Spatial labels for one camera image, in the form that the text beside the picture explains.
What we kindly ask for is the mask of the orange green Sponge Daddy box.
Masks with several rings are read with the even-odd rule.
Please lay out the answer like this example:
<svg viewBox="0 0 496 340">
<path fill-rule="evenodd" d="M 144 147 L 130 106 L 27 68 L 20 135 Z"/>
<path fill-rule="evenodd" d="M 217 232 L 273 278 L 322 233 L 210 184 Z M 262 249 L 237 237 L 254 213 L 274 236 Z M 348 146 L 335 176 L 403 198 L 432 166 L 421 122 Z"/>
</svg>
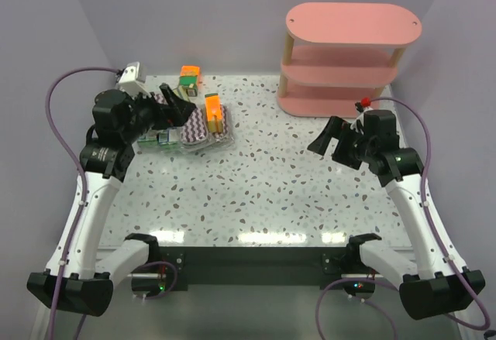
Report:
<svg viewBox="0 0 496 340">
<path fill-rule="evenodd" d="M 201 80 L 201 68 L 194 65 L 183 65 L 179 76 L 179 85 L 189 88 L 197 87 Z"/>
</svg>

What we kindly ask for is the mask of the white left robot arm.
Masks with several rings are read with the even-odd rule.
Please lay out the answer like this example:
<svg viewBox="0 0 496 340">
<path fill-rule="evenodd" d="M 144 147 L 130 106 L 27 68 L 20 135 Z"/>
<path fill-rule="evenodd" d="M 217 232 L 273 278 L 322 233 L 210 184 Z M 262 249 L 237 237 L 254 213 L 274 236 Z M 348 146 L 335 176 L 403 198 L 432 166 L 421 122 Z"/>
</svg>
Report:
<svg viewBox="0 0 496 340">
<path fill-rule="evenodd" d="M 152 129 L 182 127 L 196 109 L 167 84 L 160 93 L 164 103 L 154 94 L 131 96 L 116 89 L 95 98 L 95 123 L 77 161 L 80 174 L 67 224 L 45 270 L 31 273 L 27 282 L 28 291 L 48 308 L 98 317 L 128 274 L 161 261 L 157 238 L 139 233 L 96 260 L 105 220 L 135 156 L 134 143 Z"/>
</svg>

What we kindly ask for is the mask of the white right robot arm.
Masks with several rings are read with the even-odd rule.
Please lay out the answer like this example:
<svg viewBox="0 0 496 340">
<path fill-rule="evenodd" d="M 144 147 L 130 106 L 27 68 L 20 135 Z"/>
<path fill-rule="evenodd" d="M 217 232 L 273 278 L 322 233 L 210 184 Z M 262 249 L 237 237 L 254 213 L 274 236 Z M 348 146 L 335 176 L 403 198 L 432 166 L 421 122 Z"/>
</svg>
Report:
<svg viewBox="0 0 496 340">
<path fill-rule="evenodd" d="M 415 320 L 468 308 L 471 295 L 484 289 L 484 276 L 470 270 L 454 248 L 421 184 L 424 166 L 418 153 L 400 146 L 394 113 L 367 109 L 352 123 L 333 116 L 308 150 L 322 155 L 332 139 L 338 141 L 333 161 L 354 170 L 366 163 L 377 176 L 398 209 L 415 254 L 411 262 L 375 233 L 354 235 L 341 267 L 366 266 L 381 274 L 398 289 L 404 309 Z"/>
</svg>

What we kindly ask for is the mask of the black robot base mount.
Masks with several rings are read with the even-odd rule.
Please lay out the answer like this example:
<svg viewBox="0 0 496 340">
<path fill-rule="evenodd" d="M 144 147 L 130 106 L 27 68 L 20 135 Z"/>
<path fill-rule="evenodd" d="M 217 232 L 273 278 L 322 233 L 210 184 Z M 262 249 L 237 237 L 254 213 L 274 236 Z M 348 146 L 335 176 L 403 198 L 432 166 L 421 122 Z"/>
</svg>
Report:
<svg viewBox="0 0 496 340">
<path fill-rule="evenodd" d="M 317 286 L 347 275 L 369 275 L 345 264 L 344 247 L 162 247 L 162 260 L 178 271 L 175 290 L 192 285 Z"/>
</svg>

